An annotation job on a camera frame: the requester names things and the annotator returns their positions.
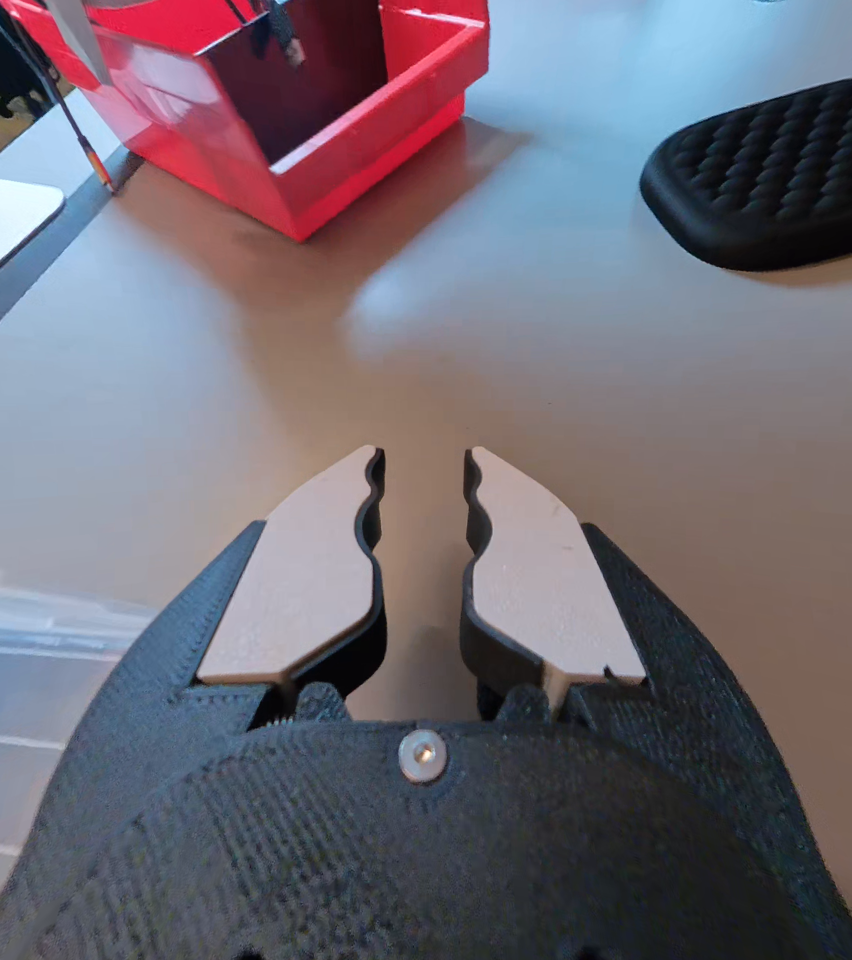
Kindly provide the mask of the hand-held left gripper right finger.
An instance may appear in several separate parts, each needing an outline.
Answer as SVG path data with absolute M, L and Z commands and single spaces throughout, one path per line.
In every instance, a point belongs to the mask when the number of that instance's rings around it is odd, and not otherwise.
M 648 669 L 574 512 L 482 446 L 464 455 L 466 539 L 460 654 L 480 716 L 522 686 L 552 716 L 576 688 L 648 698 Z

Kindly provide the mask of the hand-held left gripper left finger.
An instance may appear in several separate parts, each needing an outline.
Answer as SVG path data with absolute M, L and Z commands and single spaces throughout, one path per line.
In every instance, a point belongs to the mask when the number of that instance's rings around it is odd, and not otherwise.
M 291 492 L 265 519 L 195 678 L 268 685 L 292 708 L 306 686 L 345 698 L 384 660 L 384 450 L 363 445 Z

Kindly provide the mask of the clear plastic bin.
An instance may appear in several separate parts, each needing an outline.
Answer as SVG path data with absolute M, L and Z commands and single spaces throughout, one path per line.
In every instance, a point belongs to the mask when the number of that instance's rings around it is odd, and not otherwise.
M 138 604 L 16 587 L 0 573 L 0 890 L 79 719 L 155 616 Z

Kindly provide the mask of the red plastic bin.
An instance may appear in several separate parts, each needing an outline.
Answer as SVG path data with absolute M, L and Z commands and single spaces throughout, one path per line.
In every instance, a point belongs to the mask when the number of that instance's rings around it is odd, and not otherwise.
M 302 242 L 461 117 L 484 1 L 1 2 L 132 153 Z

